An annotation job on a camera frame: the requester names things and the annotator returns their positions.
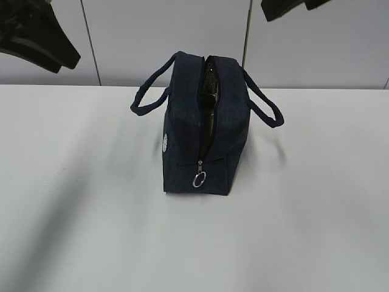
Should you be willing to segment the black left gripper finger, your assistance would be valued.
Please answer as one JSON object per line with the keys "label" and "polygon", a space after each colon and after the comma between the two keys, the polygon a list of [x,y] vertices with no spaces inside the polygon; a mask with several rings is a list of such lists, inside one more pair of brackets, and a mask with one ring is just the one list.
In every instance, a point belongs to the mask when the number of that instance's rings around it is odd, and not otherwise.
{"label": "black left gripper finger", "polygon": [[50,33],[1,32],[1,52],[29,61],[49,72],[58,73],[58,51],[63,45],[61,37]]}
{"label": "black left gripper finger", "polygon": [[45,35],[52,33],[63,40],[63,45],[60,47],[61,50],[58,51],[58,62],[62,67],[75,69],[81,56],[61,28],[50,3],[44,20],[47,27]]}

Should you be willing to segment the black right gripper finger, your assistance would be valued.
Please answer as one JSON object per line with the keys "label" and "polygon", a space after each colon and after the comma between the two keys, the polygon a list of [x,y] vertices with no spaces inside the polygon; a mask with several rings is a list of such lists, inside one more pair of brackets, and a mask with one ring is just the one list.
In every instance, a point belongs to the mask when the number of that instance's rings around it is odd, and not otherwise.
{"label": "black right gripper finger", "polygon": [[274,21],[302,3],[303,0],[262,0],[261,8],[266,20]]}
{"label": "black right gripper finger", "polygon": [[307,10],[314,10],[329,1],[330,0],[305,0],[305,6]]}

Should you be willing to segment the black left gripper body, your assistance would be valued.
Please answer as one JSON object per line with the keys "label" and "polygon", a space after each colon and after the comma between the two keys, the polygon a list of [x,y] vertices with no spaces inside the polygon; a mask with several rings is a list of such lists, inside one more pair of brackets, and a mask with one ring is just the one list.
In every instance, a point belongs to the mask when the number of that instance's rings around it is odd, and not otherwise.
{"label": "black left gripper body", "polygon": [[44,16],[48,1],[1,1],[1,50],[7,43],[48,50]]}

